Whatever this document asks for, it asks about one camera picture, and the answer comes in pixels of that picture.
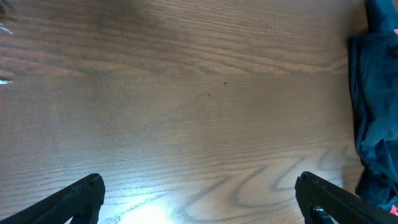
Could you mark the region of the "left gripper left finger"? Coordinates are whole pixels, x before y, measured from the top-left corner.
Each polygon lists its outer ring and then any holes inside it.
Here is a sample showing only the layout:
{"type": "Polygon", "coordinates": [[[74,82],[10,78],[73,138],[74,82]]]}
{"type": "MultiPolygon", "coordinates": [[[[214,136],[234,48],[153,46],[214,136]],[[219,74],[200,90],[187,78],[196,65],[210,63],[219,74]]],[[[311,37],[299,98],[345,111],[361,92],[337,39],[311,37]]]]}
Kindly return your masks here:
{"type": "Polygon", "coordinates": [[[97,224],[104,203],[102,176],[90,174],[34,205],[1,220],[1,224],[97,224]]]}

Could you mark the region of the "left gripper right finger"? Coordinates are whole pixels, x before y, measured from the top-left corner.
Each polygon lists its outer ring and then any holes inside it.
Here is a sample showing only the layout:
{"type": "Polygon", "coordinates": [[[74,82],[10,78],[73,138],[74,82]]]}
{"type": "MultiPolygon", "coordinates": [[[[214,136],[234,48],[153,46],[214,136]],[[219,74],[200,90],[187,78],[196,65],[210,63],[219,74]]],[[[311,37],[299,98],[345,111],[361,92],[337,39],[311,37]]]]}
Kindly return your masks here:
{"type": "Polygon", "coordinates": [[[396,224],[397,216],[311,173],[302,172],[295,197],[305,224],[396,224]]]}

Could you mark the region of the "dark navy shorts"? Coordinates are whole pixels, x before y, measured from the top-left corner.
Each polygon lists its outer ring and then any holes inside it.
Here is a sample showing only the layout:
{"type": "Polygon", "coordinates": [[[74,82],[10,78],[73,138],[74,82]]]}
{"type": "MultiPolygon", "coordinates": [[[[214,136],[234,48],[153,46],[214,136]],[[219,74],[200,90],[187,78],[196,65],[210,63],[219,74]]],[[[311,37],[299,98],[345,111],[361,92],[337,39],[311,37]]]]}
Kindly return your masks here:
{"type": "Polygon", "coordinates": [[[348,41],[354,145],[364,166],[356,194],[383,209],[397,206],[397,34],[348,41]]]}

